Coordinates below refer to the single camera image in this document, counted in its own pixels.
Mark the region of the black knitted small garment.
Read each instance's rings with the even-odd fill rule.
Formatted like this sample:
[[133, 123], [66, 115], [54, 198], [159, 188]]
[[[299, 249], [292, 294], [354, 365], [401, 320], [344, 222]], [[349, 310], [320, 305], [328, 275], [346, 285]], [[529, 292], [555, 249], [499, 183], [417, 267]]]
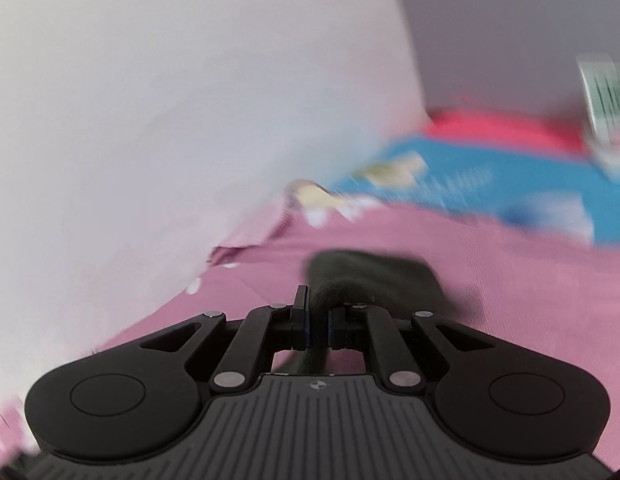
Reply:
[[382, 307], [394, 318], [429, 310], [462, 324], [484, 318], [476, 287], [442, 284], [423, 259], [354, 249], [322, 250], [304, 263], [304, 284], [310, 289], [310, 310], [327, 316], [328, 343], [295, 351], [278, 368], [285, 373], [327, 371], [328, 355], [334, 349], [330, 344], [330, 314], [341, 307]]

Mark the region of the white green striped box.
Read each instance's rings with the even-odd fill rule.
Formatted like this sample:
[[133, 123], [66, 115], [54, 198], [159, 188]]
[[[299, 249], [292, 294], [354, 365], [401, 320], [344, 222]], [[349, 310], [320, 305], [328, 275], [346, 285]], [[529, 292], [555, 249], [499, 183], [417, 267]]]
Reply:
[[577, 64], [588, 118], [584, 144], [598, 169], [620, 182], [620, 63], [609, 56], [582, 56]]

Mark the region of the blue and red patterned blanket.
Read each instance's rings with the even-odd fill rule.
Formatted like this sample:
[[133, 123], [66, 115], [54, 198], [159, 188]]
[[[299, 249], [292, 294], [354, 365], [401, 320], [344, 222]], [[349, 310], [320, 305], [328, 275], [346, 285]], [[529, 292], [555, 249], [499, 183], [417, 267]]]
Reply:
[[570, 122], [447, 112], [330, 188], [620, 244], [620, 183], [591, 162]]

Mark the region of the pink floral bed sheet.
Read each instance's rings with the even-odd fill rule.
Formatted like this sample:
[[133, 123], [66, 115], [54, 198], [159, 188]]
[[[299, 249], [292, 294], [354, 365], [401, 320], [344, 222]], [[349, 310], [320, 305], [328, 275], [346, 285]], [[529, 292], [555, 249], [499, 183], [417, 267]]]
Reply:
[[203, 313], [30, 390], [1, 479], [620, 479], [581, 368], [466, 327], [427, 263], [313, 256], [292, 304]]

